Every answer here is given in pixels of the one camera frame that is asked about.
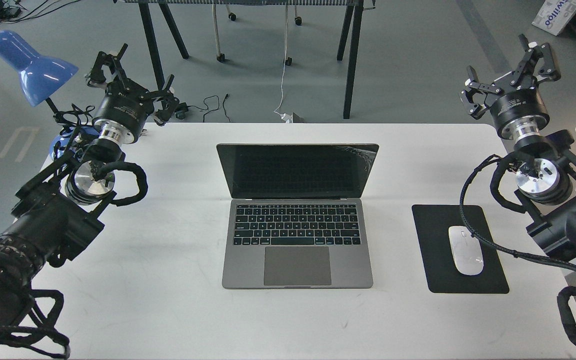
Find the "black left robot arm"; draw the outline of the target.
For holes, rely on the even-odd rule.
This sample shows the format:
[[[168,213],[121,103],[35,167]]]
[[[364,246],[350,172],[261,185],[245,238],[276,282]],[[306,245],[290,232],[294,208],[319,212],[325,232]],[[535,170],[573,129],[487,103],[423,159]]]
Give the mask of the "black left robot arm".
[[[105,227],[99,216],[109,205],[126,207],[147,194],[144,169],[127,162],[121,146],[137,141],[149,116],[165,125],[179,100],[173,75],[149,91],[126,76],[121,57],[99,52],[87,76],[90,87],[105,91],[91,124],[98,136],[77,145],[85,125],[73,123],[62,154],[16,193],[15,221],[0,233],[0,346],[70,357],[69,338],[56,329],[64,296],[32,280],[44,265],[61,267],[80,255]]]

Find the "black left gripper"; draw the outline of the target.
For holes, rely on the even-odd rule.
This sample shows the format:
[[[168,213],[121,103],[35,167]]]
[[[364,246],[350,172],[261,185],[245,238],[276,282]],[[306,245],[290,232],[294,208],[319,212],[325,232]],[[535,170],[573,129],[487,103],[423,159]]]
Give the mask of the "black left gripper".
[[[96,130],[100,131],[105,123],[114,122],[127,129],[130,136],[139,137],[148,116],[158,126],[164,126],[176,112],[180,101],[171,91],[175,78],[173,74],[167,77],[164,88],[156,91],[148,91],[139,84],[128,85],[125,70],[121,66],[121,58],[127,48],[128,44],[124,43],[116,55],[100,51],[86,75],[86,85],[105,89],[105,97],[93,118]],[[110,71],[110,82],[103,66]]]

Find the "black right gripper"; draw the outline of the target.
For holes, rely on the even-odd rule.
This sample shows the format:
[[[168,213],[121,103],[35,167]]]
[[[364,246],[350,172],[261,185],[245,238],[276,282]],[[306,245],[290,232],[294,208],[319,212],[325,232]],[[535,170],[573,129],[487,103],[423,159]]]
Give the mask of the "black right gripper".
[[[537,129],[544,129],[550,115],[538,87],[562,78],[550,43],[529,42],[524,34],[519,34],[518,39],[524,55],[510,75],[486,84],[479,81],[475,69],[469,65],[464,89],[459,94],[464,109],[473,119],[479,120],[489,109],[498,132],[507,132],[510,123],[524,117],[535,118]]]

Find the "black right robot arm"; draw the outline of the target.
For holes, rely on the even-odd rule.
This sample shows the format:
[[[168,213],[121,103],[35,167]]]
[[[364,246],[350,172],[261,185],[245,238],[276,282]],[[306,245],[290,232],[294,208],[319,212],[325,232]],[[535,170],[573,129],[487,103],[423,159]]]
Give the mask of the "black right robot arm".
[[[513,141],[513,151],[487,157],[468,176],[459,197],[459,214],[471,236],[496,251],[535,264],[576,272],[576,155],[573,136],[567,130],[542,135],[550,116],[539,86],[558,81],[562,75],[549,43],[530,42],[519,35],[523,57],[518,66],[491,83],[478,79],[473,67],[460,93],[469,116],[480,119],[489,112],[500,139]],[[528,214],[532,223],[526,232],[543,255],[509,249],[487,239],[466,217],[466,192],[477,174],[496,164],[489,189],[501,207]],[[563,330],[576,346],[576,319],[569,301],[576,286],[558,293],[557,306]]]

